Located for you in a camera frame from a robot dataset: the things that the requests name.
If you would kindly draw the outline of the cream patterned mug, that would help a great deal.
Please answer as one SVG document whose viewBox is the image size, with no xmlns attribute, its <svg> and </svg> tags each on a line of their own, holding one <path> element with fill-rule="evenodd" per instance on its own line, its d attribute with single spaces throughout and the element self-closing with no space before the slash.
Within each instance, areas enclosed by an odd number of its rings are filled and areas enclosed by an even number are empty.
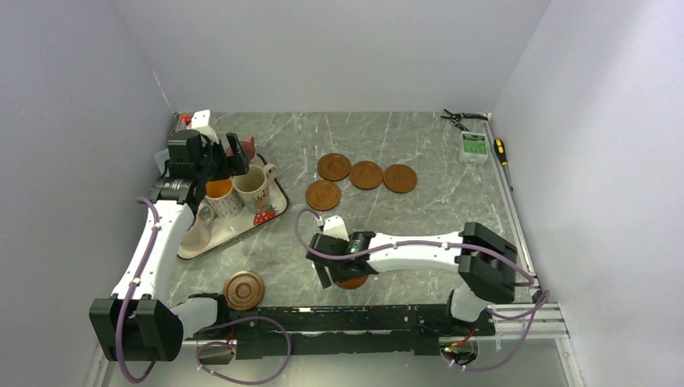
<svg viewBox="0 0 684 387">
<path fill-rule="evenodd" d="M 246 207 L 254 214 L 267 211 L 271 203 L 270 184 L 278 174 L 274 164 L 251 164 L 244 175 L 232 178 L 233 186 Z"/>
</svg>

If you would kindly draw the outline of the dark brown wooden coaster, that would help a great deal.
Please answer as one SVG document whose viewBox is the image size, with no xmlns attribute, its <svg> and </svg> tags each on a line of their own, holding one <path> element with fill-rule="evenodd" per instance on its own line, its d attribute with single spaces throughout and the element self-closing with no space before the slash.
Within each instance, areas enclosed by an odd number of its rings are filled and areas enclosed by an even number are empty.
<svg viewBox="0 0 684 387">
<path fill-rule="evenodd" d="M 263 278 L 253 271 L 240 271 L 231 276 L 223 287 L 223 295 L 230 309 L 246 311 L 257 307 L 265 296 Z"/>
</svg>

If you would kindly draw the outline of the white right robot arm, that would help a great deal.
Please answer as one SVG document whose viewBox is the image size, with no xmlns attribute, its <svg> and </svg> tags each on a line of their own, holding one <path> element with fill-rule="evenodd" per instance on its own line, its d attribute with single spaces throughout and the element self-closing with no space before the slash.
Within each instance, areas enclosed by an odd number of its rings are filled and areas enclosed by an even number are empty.
<svg viewBox="0 0 684 387">
<path fill-rule="evenodd" d="M 515 300 L 517 248 L 480 223 L 423 237 L 357 231 L 340 238 L 324 231 L 314 234 L 306 250 L 323 287 L 401 270 L 458 274 L 461 284 L 449 294 L 444 313 L 455 335 L 472 328 L 487 306 Z"/>
</svg>

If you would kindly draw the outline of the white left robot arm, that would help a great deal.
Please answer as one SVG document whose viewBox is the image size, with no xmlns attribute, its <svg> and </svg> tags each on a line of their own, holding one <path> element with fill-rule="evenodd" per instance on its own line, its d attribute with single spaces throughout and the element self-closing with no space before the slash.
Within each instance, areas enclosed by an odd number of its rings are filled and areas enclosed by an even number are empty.
<svg viewBox="0 0 684 387">
<path fill-rule="evenodd" d="M 168 151 L 164 172 L 138 200 L 148 214 L 131 262 L 111 295 L 94 299 L 90 307 L 94 332 L 111 361 L 172 361 L 182 342 L 200 330 L 213 339 L 231 330 L 225 298 L 217 293 L 168 307 L 169 278 L 207 182 L 244 175 L 250 159 L 234 133 L 212 140 L 197 130 L 177 131 Z"/>
</svg>

